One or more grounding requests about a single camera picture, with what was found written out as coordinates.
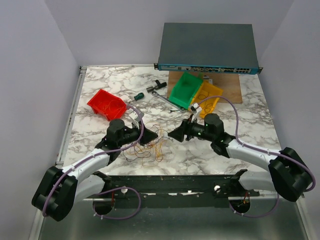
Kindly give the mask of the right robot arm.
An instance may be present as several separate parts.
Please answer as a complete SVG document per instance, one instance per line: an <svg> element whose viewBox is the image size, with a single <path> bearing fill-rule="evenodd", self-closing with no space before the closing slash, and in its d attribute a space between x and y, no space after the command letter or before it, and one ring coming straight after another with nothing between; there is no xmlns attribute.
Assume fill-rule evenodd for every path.
<svg viewBox="0 0 320 240"><path fill-rule="evenodd" d="M272 151L248 143L239 143L235 136L225 132L224 123L215 113L198 124L191 117L168 133L178 142L198 138L210 142L213 151L220 156L243 160L263 169L262 172L246 171L230 183L230 191L241 196L247 190L275 191L284 199L295 202L312 183L312 176L297 152L286 147Z"/></svg>

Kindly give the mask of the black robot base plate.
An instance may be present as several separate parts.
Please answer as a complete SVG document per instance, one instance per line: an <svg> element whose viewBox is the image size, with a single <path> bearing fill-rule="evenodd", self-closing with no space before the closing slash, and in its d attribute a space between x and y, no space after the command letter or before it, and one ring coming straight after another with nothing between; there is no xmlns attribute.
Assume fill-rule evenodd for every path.
<svg viewBox="0 0 320 240"><path fill-rule="evenodd" d="M104 181L102 195L89 199L98 212L107 209L227 208L230 200L260 196L256 188L246 190L240 178L247 173L222 175L110 175L96 172Z"/></svg>

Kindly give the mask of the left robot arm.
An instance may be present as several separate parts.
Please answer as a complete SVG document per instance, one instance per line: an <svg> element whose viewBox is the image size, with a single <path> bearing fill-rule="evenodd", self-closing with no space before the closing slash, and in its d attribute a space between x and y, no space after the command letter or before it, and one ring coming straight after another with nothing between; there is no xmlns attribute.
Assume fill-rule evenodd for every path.
<svg viewBox="0 0 320 240"><path fill-rule="evenodd" d="M112 120L106 135L87 156L69 166L52 166L46 170L31 204L46 217L59 222L69 214L75 202L96 194L101 198L107 197L111 185L97 171L114 162L123 150L133 144L143 146L156 138L158 134L142 122L128 127L121 119Z"/></svg>

